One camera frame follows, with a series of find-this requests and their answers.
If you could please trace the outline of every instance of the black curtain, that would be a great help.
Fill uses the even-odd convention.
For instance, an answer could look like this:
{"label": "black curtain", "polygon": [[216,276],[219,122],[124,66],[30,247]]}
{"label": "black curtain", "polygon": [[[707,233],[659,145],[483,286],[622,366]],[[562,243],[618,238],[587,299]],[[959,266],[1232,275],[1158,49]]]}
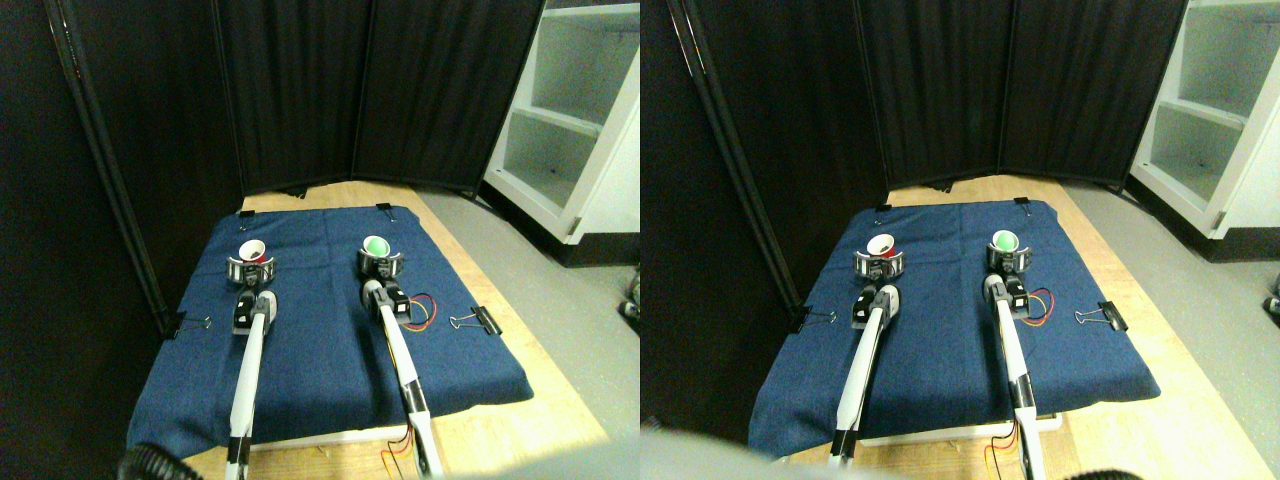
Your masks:
{"label": "black curtain", "polygon": [[474,191],[541,1],[375,1],[357,178]]}
{"label": "black curtain", "polygon": [[[782,347],[787,305],[742,214],[666,5],[645,5],[640,17],[641,256],[645,298],[658,298],[645,303],[644,319],[662,319],[640,326],[640,412],[745,443],[759,389],[749,385],[763,383],[769,352]],[[726,397],[733,385],[741,390]]]}
{"label": "black curtain", "polygon": [[348,178],[371,3],[215,1],[243,193]]}
{"label": "black curtain", "polygon": [[239,209],[239,174],[205,0],[65,1],[77,65],[101,115],[141,241],[177,308],[218,219]]}
{"label": "black curtain", "polygon": [[1119,186],[1185,1],[1020,1],[1000,169]]}
{"label": "black curtain", "polygon": [[852,26],[849,3],[641,10],[641,416],[746,443],[794,308],[883,202]]}
{"label": "black curtain", "polygon": [[888,187],[993,173],[1012,0],[859,8]]}
{"label": "black curtain", "polygon": [[51,27],[0,1],[0,477],[113,477],[159,337]]}
{"label": "black curtain", "polygon": [[687,4],[765,241],[803,302],[849,218],[888,195],[858,12],[831,1]]}

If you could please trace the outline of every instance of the blue fabric tablecloth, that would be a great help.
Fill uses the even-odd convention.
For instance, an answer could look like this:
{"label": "blue fabric tablecloth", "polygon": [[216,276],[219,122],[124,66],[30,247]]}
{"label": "blue fabric tablecloth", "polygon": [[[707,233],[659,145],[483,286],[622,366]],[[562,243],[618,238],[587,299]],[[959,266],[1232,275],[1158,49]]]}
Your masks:
{"label": "blue fabric tablecloth", "polygon": [[[814,312],[836,311],[840,319],[787,338],[756,397],[750,447],[786,456],[831,442],[861,335],[849,323],[864,283],[854,273],[852,256],[879,233],[895,237],[906,270],[896,282],[901,311],[881,340],[863,438],[1011,417],[1000,340],[982,293],[986,246],[1000,229],[1016,233],[1023,246],[1034,250],[1024,275],[1027,289],[1048,288],[1057,303],[1042,326],[1016,321],[1038,411],[1158,396],[1160,387],[1128,334],[1074,320],[1074,311],[1096,310],[1105,301],[1102,292],[1059,225],[1057,212],[1039,201],[1028,207],[1032,216],[1012,201],[855,215],[809,294]],[[874,224],[877,218],[882,225]],[[1032,305],[1038,314],[1039,305]]]}
{"label": "blue fabric tablecloth", "polygon": [[[428,293],[439,306],[439,320],[425,332],[402,329],[434,416],[532,398],[525,370],[500,337],[449,325],[451,315],[470,315],[475,300],[417,216],[404,207],[392,212],[396,223],[376,207],[219,221],[179,308],[188,317],[211,317],[212,326],[182,332],[161,346],[133,411],[128,444],[151,442],[179,457],[227,444],[244,337],[230,333],[239,285],[225,278],[225,265],[252,238],[276,259],[268,289],[279,302],[264,346],[255,443],[404,424],[381,321],[358,296],[356,250],[366,236],[381,236],[404,253],[398,276],[404,293]],[[246,232],[239,232],[242,224]],[[422,312],[413,308],[420,321]],[[503,319],[495,320],[500,325]]]}

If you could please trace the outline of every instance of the gray floor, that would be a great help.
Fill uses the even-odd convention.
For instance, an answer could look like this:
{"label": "gray floor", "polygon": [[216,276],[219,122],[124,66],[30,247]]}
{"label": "gray floor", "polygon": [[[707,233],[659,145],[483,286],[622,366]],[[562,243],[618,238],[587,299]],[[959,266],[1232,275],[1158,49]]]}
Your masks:
{"label": "gray floor", "polygon": [[614,310],[635,268],[566,269],[457,193],[421,188],[419,196],[520,314],[609,438],[637,431],[640,338]]}
{"label": "gray floor", "polygon": [[1138,206],[1092,184],[1062,186],[1280,474],[1280,328],[1261,307],[1280,262],[1210,264]]}

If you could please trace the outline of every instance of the red wire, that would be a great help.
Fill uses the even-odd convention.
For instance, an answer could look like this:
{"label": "red wire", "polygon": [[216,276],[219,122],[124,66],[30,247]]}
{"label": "red wire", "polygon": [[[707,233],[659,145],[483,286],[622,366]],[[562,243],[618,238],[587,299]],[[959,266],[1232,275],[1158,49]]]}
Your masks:
{"label": "red wire", "polygon": [[1018,440],[1018,430],[1021,430],[1016,425],[1018,424],[1014,424],[1014,433],[1011,435],[1009,435],[1009,444],[1004,445],[1004,447],[997,445],[996,448],[1002,449],[1002,451],[1007,451],[1011,447],[1014,447],[1014,442]]}
{"label": "red wire", "polygon": [[428,300],[431,301],[431,315],[426,319],[426,323],[424,323],[422,325],[413,325],[413,326],[411,326],[411,324],[404,325],[404,328],[408,329],[410,332],[415,332],[416,333],[416,332],[426,330],[426,328],[430,326],[433,321],[435,321],[435,314],[439,312],[439,306],[435,305],[435,298],[431,298],[431,296],[429,296],[429,294],[424,293],[424,294],[412,297],[410,300],[412,300],[412,301],[416,302],[419,298],[422,298],[422,297],[426,297]]}
{"label": "red wire", "polygon": [[404,451],[408,449],[408,445],[412,445],[412,444],[413,444],[413,428],[411,426],[408,429],[408,439],[404,442],[404,448],[401,448],[399,452],[392,452],[392,454],[404,453]]}
{"label": "red wire", "polygon": [[1041,288],[1041,289],[1038,289],[1036,292],[1032,292],[1030,294],[1037,294],[1037,293],[1041,293],[1041,292],[1048,293],[1048,311],[1046,311],[1043,316],[1041,316],[1039,319],[1037,319],[1039,324],[1043,324],[1044,320],[1048,320],[1050,315],[1053,315],[1053,305],[1057,303],[1057,301],[1053,300],[1053,292],[1050,292],[1048,288]]}

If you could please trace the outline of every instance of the yellow wire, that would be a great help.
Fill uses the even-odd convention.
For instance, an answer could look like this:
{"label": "yellow wire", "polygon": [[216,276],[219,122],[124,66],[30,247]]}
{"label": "yellow wire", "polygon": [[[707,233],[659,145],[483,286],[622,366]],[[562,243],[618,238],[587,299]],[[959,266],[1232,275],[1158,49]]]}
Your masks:
{"label": "yellow wire", "polygon": [[[387,453],[389,452],[383,451],[383,453],[380,453],[379,457],[383,457],[383,468],[387,468],[387,477],[396,480],[396,477],[392,476],[392,466],[387,465]],[[987,476],[991,476],[991,467],[987,467]]]}
{"label": "yellow wire", "polygon": [[[1044,301],[1041,300],[1041,297],[1037,297],[1037,296],[1033,296],[1033,294],[1030,294],[1028,297],[1036,298],[1037,302],[1041,302],[1041,310],[1044,311],[1044,315],[1048,315],[1048,306],[1044,305]],[[1023,319],[1023,323],[1027,324],[1027,325],[1030,325],[1030,326],[1043,326],[1044,325],[1044,321],[1033,324],[1030,321],[1027,321],[1027,319]]]}
{"label": "yellow wire", "polygon": [[[419,307],[422,308],[422,315],[425,315],[430,320],[435,320],[435,319],[431,319],[431,314],[429,314],[426,311],[426,306],[424,306],[422,303],[419,303],[416,300],[410,300],[410,303],[417,305]],[[422,326],[419,326],[419,328],[412,328],[412,326],[408,326],[406,324],[406,325],[401,325],[401,326],[404,326],[404,329],[410,330],[410,332],[422,332],[422,330],[426,330],[426,325],[422,325]]]}

